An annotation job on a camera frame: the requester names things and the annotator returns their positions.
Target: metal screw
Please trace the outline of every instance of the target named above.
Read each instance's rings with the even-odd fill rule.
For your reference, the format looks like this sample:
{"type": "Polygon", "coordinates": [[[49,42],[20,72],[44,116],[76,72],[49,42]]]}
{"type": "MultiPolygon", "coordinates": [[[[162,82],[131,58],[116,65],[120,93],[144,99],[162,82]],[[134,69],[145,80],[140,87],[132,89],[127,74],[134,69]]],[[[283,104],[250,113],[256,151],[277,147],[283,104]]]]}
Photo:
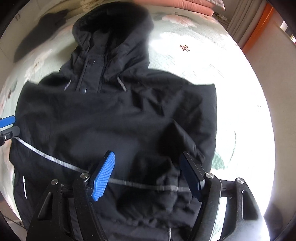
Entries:
{"type": "Polygon", "coordinates": [[[238,178],[238,179],[237,179],[237,182],[238,182],[239,184],[244,184],[244,180],[243,180],[242,178],[238,178]]]}
{"type": "Polygon", "coordinates": [[[205,176],[206,176],[207,178],[209,178],[209,179],[213,179],[213,178],[214,178],[214,174],[212,174],[212,173],[210,173],[210,172],[206,173],[205,176]]]}
{"type": "Polygon", "coordinates": [[[88,178],[88,176],[89,176],[89,174],[87,172],[80,174],[80,178],[82,178],[82,179],[86,179],[86,178],[88,178]]]}
{"type": "Polygon", "coordinates": [[[59,182],[59,181],[58,181],[57,179],[53,179],[53,180],[51,181],[51,184],[52,184],[52,185],[56,185],[58,182],[59,182]]]}

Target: curtain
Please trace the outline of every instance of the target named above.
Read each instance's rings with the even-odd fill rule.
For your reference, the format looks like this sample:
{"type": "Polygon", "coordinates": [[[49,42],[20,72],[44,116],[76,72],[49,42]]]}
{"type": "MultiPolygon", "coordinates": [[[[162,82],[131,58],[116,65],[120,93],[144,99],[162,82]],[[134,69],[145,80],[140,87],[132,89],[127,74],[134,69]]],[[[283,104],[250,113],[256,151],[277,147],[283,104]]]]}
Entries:
{"type": "Polygon", "coordinates": [[[256,28],[266,4],[265,0],[240,0],[237,5],[227,31],[241,48],[256,28]]]}

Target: blue gripper pad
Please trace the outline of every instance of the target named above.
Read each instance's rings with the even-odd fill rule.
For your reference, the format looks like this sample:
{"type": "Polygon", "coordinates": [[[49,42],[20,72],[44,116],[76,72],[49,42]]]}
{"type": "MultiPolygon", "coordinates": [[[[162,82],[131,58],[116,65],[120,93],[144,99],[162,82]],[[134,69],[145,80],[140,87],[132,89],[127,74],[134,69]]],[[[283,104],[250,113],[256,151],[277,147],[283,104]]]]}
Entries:
{"type": "Polygon", "coordinates": [[[201,187],[200,180],[196,176],[194,170],[192,169],[191,165],[189,164],[188,160],[183,154],[180,156],[180,168],[184,174],[184,177],[192,193],[192,196],[197,198],[197,200],[200,201],[202,198],[202,195],[201,195],[202,187],[201,187]]]}
{"type": "Polygon", "coordinates": [[[94,179],[94,189],[91,194],[92,199],[96,202],[98,199],[103,196],[106,189],[108,180],[111,176],[115,165],[115,154],[110,152],[109,156],[106,158],[101,170],[94,179]]]}
{"type": "Polygon", "coordinates": [[[3,118],[3,119],[0,119],[0,128],[9,126],[9,125],[13,124],[14,122],[15,122],[15,116],[14,115],[3,118]]]}

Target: reflective stripe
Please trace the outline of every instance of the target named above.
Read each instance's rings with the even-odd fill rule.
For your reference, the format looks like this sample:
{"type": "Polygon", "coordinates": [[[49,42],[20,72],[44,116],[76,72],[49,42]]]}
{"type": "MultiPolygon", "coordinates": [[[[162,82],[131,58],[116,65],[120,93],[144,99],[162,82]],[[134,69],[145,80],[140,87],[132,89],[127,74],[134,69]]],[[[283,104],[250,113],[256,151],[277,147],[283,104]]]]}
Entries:
{"type": "Polygon", "coordinates": [[[168,228],[168,241],[170,241],[170,228],[168,228]]]}
{"type": "Polygon", "coordinates": [[[132,187],[132,188],[154,190],[154,191],[190,192],[190,189],[188,187],[178,187],[176,185],[154,186],[154,185],[146,185],[146,184],[134,183],[130,181],[118,180],[114,178],[109,178],[109,183],[132,187]]]}
{"type": "Polygon", "coordinates": [[[88,171],[83,170],[83,169],[81,169],[79,167],[76,167],[76,166],[74,166],[72,164],[61,161],[61,160],[59,160],[59,159],[57,159],[57,158],[55,158],[53,156],[47,155],[47,154],[43,153],[42,151],[39,151],[38,149],[36,149],[35,147],[31,146],[29,143],[23,141],[22,139],[20,139],[18,137],[15,137],[15,139],[18,140],[20,143],[22,143],[27,148],[29,148],[30,150],[32,150],[33,152],[39,154],[40,156],[42,156],[42,157],[44,157],[44,158],[46,158],[46,159],[48,159],[50,161],[55,162],[55,163],[57,163],[57,164],[59,164],[59,165],[61,165],[63,167],[69,168],[69,169],[77,171],[77,172],[88,172],[88,171]]]}
{"type": "MultiPolygon", "coordinates": [[[[83,170],[79,167],[76,167],[72,164],[69,164],[67,162],[61,161],[53,156],[47,155],[43,153],[42,151],[39,151],[35,147],[31,146],[29,143],[23,141],[19,137],[15,137],[16,140],[18,140],[20,143],[22,143],[24,146],[29,148],[30,150],[34,151],[35,153],[39,154],[40,156],[53,161],[63,167],[69,168],[71,170],[77,171],[77,172],[88,172],[87,170],[83,170]]],[[[132,187],[132,188],[139,188],[139,189],[147,189],[147,190],[153,190],[153,191],[173,191],[173,192],[190,192],[189,187],[178,187],[176,185],[160,185],[160,186],[155,186],[155,185],[146,185],[142,183],[135,183],[135,182],[130,182],[130,181],[124,181],[124,180],[119,180],[119,179],[114,179],[114,178],[109,178],[108,183],[116,184],[116,185],[121,185],[121,186],[127,186],[127,187],[132,187]]]]}
{"type": "Polygon", "coordinates": [[[25,177],[22,177],[22,183],[23,183],[23,185],[24,185],[24,193],[25,193],[25,198],[27,199],[27,192],[26,192],[25,177]]]}

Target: black jacket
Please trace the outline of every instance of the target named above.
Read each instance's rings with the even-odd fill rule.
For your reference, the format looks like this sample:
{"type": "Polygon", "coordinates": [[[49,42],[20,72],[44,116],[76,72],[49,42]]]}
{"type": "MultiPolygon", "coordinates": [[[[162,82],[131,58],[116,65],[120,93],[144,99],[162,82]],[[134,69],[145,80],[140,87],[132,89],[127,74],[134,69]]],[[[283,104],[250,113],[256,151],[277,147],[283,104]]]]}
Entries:
{"type": "Polygon", "coordinates": [[[74,24],[78,47],[60,72],[39,85],[24,85],[15,113],[21,135],[12,141],[10,160],[26,227],[52,179],[71,183],[77,171],[90,170],[111,150],[113,182],[95,203],[109,240],[167,240],[168,228],[172,240],[186,238],[200,204],[192,199],[178,159],[187,151],[210,170],[216,92],[214,85],[192,85],[148,69],[152,28],[148,11],[138,5],[102,5],[74,24]],[[119,185],[122,180],[182,188],[139,189],[119,185]]]}

